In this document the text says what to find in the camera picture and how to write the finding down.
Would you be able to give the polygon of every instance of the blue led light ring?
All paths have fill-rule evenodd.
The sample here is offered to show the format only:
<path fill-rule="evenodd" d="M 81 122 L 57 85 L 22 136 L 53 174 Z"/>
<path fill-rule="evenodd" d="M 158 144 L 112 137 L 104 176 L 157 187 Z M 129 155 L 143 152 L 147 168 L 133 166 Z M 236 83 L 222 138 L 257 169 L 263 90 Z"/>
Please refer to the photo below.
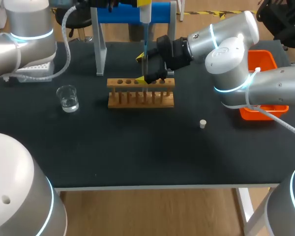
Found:
<path fill-rule="evenodd" d="M 52 29 L 49 33 L 46 33 L 46 34 L 41 35 L 41 36 L 35 36 L 35 37 L 21 37 L 21 36 L 17 36 L 15 34 L 12 34 L 12 33 L 11 33 L 11 35 L 14 38 L 17 38 L 17 39 L 20 39 L 20 40 L 36 40 L 36 39 L 46 38 L 49 35 L 51 35 L 53 32 L 54 32 L 54 29 Z"/>
<path fill-rule="evenodd" d="M 290 182 L 290 193 L 291 193 L 291 199 L 292 199 L 292 203 L 294 205 L 294 208 L 295 208 L 295 197 L 294 197 L 294 192 L 293 192 L 293 179 L 294 179 L 294 174 L 295 174 L 295 170 L 292 174 L 292 177 L 291 177 L 291 182 Z"/>
<path fill-rule="evenodd" d="M 48 216 L 46 218 L 46 221 L 43 224 L 43 226 L 41 227 L 40 231 L 36 234 L 36 236 L 40 236 L 43 233 L 44 229 L 46 228 L 46 226 L 47 226 L 47 224 L 48 224 L 48 222 L 50 220 L 51 213 L 53 212 L 53 208 L 54 208 L 54 189 L 53 189 L 49 179 L 47 177 L 46 177 L 46 179 L 47 179 L 47 181 L 48 181 L 48 183 L 50 185 L 50 190 L 51 190 L 51 205 L 50 205 L 50 209 L 49 209 L 49 213 L 48 213 Z"/>
<path fill-rule="evenodd" d="M 212 41 L 214 43 L 215 49 L 218 49 L 217 43 L 216 43 L 216 38 L 214 36 L 214 32 L 213 32 L 213 24 L 210 25 L 210 33 L 211 33 L 211 38 Z"/>
<path fill-rule="evenodd" d="M 233 89 L 230 89 L 230 90 L 219 90 L 216 87 L 214 87 L 214 88 L 218 92 L 233 92 L 233 91 L 236 91 L 237 89 L 240 89 L 240 88 L 242 88 L 244 86 L 247 86 L 251 82 L 251 80 L 252 80 L 252 78 L 250 78 L 250 75 L 248 75 L 248 78 L 245 80 L 245 82 L 242 85 L 239 85 L 236 88 L 233 88 Z"/>

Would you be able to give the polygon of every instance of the white cylinder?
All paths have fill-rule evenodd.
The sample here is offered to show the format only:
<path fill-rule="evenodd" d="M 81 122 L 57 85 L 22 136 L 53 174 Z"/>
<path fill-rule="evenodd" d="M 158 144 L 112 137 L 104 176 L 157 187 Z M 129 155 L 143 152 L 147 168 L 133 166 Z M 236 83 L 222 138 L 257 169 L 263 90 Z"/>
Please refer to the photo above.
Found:
<path fill-rule="evenodd" d="M 149 24 L 152 16 L 152 3 L 140 7 L 140 22 Z"/>
<path fill-rule="evenodd" d="M 201 129 L 204 129 L 205 126 L 206 126 L 206 124 L 207 124 L 207 121 L 206 121 L 205 119 L 202 119 L 202 120 L 200 121 L 200 128 L 201 128 Z"/>

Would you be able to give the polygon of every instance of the blue panel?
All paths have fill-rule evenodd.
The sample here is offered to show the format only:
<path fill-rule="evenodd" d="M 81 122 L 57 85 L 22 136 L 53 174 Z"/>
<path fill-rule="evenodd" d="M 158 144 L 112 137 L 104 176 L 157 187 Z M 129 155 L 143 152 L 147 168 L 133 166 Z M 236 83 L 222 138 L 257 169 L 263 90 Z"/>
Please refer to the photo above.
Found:
<path fill-rule="evenodd" d="M 171 4 L 169 2 L 153 2 L 151 23 L 169 23 Z M 110 13 L 108 8 L 97 9 L 99 23 L 128 23 L 141 24 L 139 8 L 131 5 L 119 4 Z"/>

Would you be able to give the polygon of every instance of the table leg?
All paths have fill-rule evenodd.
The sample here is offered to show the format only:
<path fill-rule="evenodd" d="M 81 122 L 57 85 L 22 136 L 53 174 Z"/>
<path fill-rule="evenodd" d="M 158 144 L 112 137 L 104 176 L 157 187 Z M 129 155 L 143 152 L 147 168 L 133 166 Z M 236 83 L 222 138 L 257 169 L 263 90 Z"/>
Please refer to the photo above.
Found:
<path fill-rule="evenodd" d="M 265 206 L 271 192 L 272 190 L 268 192 L 257 210 L 254 212 L 248 188 L 236 189 L 240 213 L 244 223 L 245 236 L 256 236 L 265 225 Z"/>

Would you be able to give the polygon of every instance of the yellow tape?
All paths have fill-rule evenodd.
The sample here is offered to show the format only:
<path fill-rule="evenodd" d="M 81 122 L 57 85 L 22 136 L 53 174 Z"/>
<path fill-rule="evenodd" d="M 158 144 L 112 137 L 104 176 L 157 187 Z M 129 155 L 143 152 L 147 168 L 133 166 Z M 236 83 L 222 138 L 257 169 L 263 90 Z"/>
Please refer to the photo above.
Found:
<path fill-rule="evenodd" d="M 214 16 L 219 16 L 223 14 L 240 14 L 243 11 L 187 11 L 184 12 L 184 15 L 207 15 L 212 14 Z"/>
<path fill-rule="evenodd" d="M 135 79 L 135 81 L 138 81 L 139 84 L 147 85 L 147 82 L 144 80 L 144 76 L 141 76 L 141 77 Z"/>
<path fill-rule="evenodd" d="M 137 0 L 137 7 L 151 4 L 152 0 Z"/>
<path fill-rule="evenodd" d="M 137 58 L 136 58 L 137 62 L 139 62 L 138 59 L 142 58 L 142 57 L 144 57 L 144 52 L 137 56 Z"/>
<path fill-rule="evenodd" d="M 235 13 L 235 14 L 239 14 L 239 13 L 241 13 L 242 11 L 230 11 L 230 12 Z"/>

